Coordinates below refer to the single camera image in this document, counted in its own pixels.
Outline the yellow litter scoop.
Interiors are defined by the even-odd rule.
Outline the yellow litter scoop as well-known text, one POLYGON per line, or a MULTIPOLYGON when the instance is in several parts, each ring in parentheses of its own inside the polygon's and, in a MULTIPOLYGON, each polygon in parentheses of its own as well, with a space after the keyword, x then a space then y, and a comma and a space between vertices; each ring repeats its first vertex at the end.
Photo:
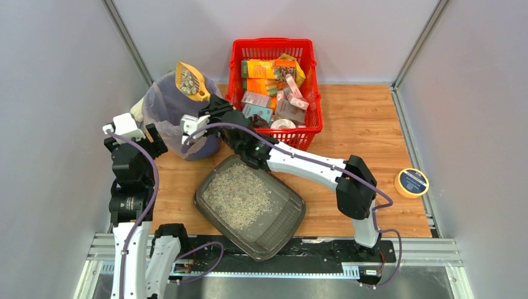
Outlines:
POLYGON ((209 101, 210 93, 205 86, 205 78, 192 65, 181 61, 177 63, 175 84, 177 89, 191 100, 209 101))

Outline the grey litter box tray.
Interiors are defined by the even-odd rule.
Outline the grey litter box tray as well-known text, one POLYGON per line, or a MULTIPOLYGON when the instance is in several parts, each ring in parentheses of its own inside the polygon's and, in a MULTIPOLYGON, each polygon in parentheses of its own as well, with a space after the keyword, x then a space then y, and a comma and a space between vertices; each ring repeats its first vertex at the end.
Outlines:
POLYGON ((196 209, 249 257, 262 262, 294 236, 306 214, 304 199, 272 173, 237 155, 218 164, 194 194, 196 209))

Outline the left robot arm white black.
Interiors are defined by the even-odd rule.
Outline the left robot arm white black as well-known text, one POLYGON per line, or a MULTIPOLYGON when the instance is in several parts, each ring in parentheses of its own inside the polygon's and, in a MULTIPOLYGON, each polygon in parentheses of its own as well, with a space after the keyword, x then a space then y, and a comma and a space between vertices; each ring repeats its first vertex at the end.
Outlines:
POLYGON ((183 224, 160 225, 149 238, 159 187, 154 160, 167 146, 154 124, 146 129, 149 136, 134 123, 103 128, 110 134, 104 144, 115 175, 109 202, 115 245, 111 298, 163 298, 173 263, 189 245, 183 224))

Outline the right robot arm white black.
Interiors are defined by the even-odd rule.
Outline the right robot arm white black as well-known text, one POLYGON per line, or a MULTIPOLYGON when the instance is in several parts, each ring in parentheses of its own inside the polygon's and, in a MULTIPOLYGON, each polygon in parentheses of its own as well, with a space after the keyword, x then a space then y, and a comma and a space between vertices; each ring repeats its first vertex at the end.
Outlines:
POLYGON ((254 169, 292 174, 326 186, 336 194, 338 210, 351 219, 356 244, 368 249, 378 246, 381 233, 375 224, 377 181, 358 156, 334 159, 292 148, 284 142, 259 134, 240 110, 212 95, 193 125, 185 125, 188 138, 217 135, 254 169))

